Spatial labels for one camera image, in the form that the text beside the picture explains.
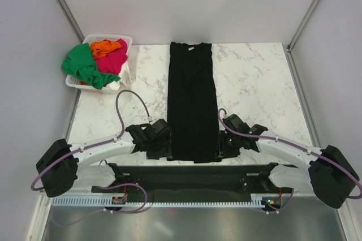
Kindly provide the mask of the white plastic basket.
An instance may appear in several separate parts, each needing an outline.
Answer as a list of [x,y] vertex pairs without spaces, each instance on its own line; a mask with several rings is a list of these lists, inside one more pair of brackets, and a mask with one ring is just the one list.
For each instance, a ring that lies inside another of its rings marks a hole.
[[116,34],[87,35],[62,63],[66,85],[82,91],[116,94],[133,83],[129,65],[130,36]]

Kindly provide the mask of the black t-shirt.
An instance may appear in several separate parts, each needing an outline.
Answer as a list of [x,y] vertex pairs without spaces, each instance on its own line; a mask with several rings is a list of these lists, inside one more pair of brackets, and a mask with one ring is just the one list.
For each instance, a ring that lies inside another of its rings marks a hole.
[[167,123],[174,160],[216,162],[218,132],[212,46],[170,44]]

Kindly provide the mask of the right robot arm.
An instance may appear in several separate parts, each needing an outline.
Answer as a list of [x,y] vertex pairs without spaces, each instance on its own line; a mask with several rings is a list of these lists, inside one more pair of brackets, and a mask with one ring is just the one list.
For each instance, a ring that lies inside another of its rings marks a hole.
[[340,208],[361,188],[360,178],[342,152],[334,147],[318,148],[297,143],[277,135],[261,125],[249,127],[236,114],[218,119],[233,149],[248,149],[279,158],[289,165],[271,163],[259,177],[260,188],[272,192],[276,188],[291,188],[313,193],[320,201],[334,209]]

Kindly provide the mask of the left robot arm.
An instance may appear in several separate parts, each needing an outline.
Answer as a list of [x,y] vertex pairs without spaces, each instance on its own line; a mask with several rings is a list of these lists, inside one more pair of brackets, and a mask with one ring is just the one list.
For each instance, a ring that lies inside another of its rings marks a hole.
[[68,191],[120,191],[125,177],[112,157],[145,152],[148,159],[171,156],[173,132],[164,119],[133,124],[114,136],[86,143],[55,141],[36,163],[42,190],[49,198]]

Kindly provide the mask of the white t-shirt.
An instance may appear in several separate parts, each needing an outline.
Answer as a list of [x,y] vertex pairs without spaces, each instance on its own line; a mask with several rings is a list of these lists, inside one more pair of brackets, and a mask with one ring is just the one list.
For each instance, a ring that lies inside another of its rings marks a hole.
[[117,92],[117,91],[121,90],[122,88],[130,88],[131,85],[134,83],[135,76],[130,68],[129,61],[126,61],[122,65],[121,71],[118,74],[118,77],[120,78],[118,81],[113,81],[106,86],[107,89],[109,89],[111,93]]

